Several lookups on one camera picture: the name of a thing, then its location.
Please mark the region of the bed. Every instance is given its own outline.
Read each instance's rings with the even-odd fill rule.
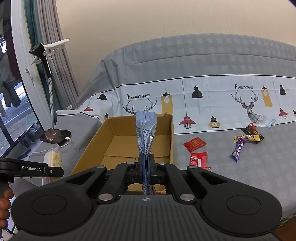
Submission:
[[[207,145],[194,152],[208,152],[211,171],[270,192],[283,207],[282,218],[289,217],[296,212],[295,61],[292,45],[229,34],[164,37],[120,48],[100,61],[80,107],[57,111],[56,128],[73,135],[73,146],[62,150],[65,175],[106,118],[168,112],[179,169],[190,159],[183,143],[199,136]],[[272,119],[276,123],[266,128]],[[249,123],[265,138],[245,145],[236,163],[233,137]]]

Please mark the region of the deer head print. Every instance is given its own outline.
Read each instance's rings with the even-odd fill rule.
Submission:
[[[250,120],[253,123],[265,123],[266,122],[266,116],[265,115],[257,115],[257,114],[254,114],[253,111],[252,111],[252,108],[254,107],[254,103],[258,100],[259,93],[256,96],[254,91],[252,91],[253,94],[254,94],[254,98],[251,96],[250,104],[246,105],[245,102],[243,102],[242,97],[240,97],[240,99],[237,98],[237,92],[238,91],[236,91],[234,97],[233,97],[232,94],[231,94],[231,96],[236,102],[240,103],[242,105],[242,107],[244,107],[247,110],[247,114],[248,114],[248,117],[250,118]]]
[[[148,108],[147,107],[147,105],[145,105],[146,106],[146,110],[145,111],[149,111],[149,110],[151,110],[155,105],[156,105],[156,102],[157,102],[157,100],[155,101],[155,104],[153,104],[153,102],[151,101],[151,100],[149,100],[149,102],[150,102],[150,107]],[[129,107],[128,107],[128,104],[130,103],[130,101],[126,104],[126,107],[124,108],[124,106],[123,106],[123,104],[122,104],[122,107],[124,108],[124,110],[127,112],[127,113],[131,113],[131,114],[133,114],[133,115],[136,115],[136,112],[133,110],[133,107],[132,107],[132,109],[130,109]]]

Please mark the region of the bread in plastic bag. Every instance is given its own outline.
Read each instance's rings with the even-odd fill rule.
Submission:
[[[43,163],[47,163],[49,167],[62,167],[62,155],[59,151],[58,144],[45,154]],[[46,185],[60,179],[61,177],[43,177],[42,185]]]

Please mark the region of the white cable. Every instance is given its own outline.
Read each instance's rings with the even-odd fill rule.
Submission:
[[[72,139],[71,139],[70,137],[66,137],[65,139],[66,139],[66,140],[69,140],[69,141],[68,141],[66,144],[60,146],[60,148],[62,148],[62,147],[64,147],[64,146],[68,145],[68,144],[72,141]],[[32,153],[29,155],[28,159],[29,159],[32,155],[35,155],[35,154],[38,154],[38,153],[42,153],[42,152],[45,152],[45,151],[50,151],[50,150],[53,150],[53,148],[50,148],[50,149],[47,149],[47,150],[43,150],[43,151],[35,151],[35,152],[32,152]]]
[[[48,88],[49,88],[49,103],[50,103],[50,114],[52,116],[52,129],[54,129],[54,98],[52,93],[52,78],[48,78]]]
[[[49,150],[52,150],[53,148],[51,148],[51,149],[47,149],[47,150],[43,150],[43,151],[35,151],[35,152],[32,152],[30,155],[29,155],[29,157],[28,157],[28,159],[32,156],[32,155],[35,155],[35,154],[38,154],[38,153],[42,153],[42,152],[45,152],[45,151],[49,151]]]
[[[69,141],[68,141],[65,145],[60,146],[60,148],[62,148],[62,147],[64,147],[64,146],[68,145],[68,144],[72,141],[72,139],[71,139],[70,137],[66,137],[65,139],[66,139],[66,140],[69,140]]]

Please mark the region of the red snack wrapper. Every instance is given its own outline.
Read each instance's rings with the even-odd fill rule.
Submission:
[[[254,124],[252,122],[249,123],[249,126],[252,127],[255,131],[257,131],[256,127],[254,126]]]
[[[203,169],[207,169],[207,152],[191,153],[190,154],[190,166],[198,166]]]
[[[196,137],[191,141],[184,143],[183,145],[187,148],[188,151],[192,152],[198,148],[201,148],[202,146],[205,146],[206,143],[199,137]]]

